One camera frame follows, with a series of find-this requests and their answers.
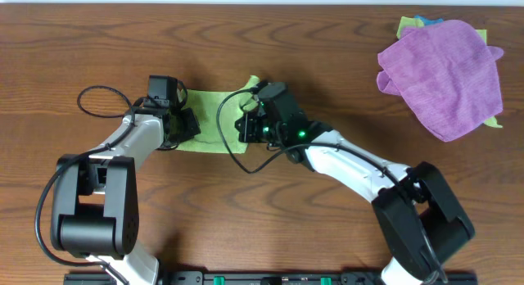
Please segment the green microfiber cloth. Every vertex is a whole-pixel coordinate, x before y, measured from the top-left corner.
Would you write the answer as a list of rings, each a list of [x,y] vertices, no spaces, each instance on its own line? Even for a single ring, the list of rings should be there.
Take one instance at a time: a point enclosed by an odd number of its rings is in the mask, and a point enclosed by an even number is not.
[[[211,92],[189,89],[187,92],[189,94],[187,105],[193,110],[201,133],[186,142],[180,143],[177,150],[227,154],[228,151],[219,136],[216,113],[219,104],[233,91]],[[230,98],[221,110],[220,126],[226,142],[234,154],[242,154],[247,149],[246,143],[238,141],[235,122],[243,117],[246,111],[256,107],[257,102],[250,93],[240,93]]]

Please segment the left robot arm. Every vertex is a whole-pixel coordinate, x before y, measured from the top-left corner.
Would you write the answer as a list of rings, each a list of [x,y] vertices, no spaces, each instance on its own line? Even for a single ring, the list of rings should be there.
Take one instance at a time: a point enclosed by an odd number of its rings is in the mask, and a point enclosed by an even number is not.
[[[103,143],[64,155],[54,188],[50,238],[79,265],[102,267],[118,284],[156,284],[160,262],[138,241],[136,173],[156,150],[169,151],[201,132],[193,110],[170,100],[131,106]]]

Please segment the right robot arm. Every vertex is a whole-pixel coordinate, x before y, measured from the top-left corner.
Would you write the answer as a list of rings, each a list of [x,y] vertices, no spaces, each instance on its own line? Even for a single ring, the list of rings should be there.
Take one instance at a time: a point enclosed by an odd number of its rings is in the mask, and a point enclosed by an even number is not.
[[[473,274],[447,273],[445,262],[475,236],[472,221],[442,173],[382,159],[303,112],[288,117],[254,109],[234,125],[244,143],[278,147],[294,163],[344,184],[373,208],[392,259],[376,284],[475,284]]]

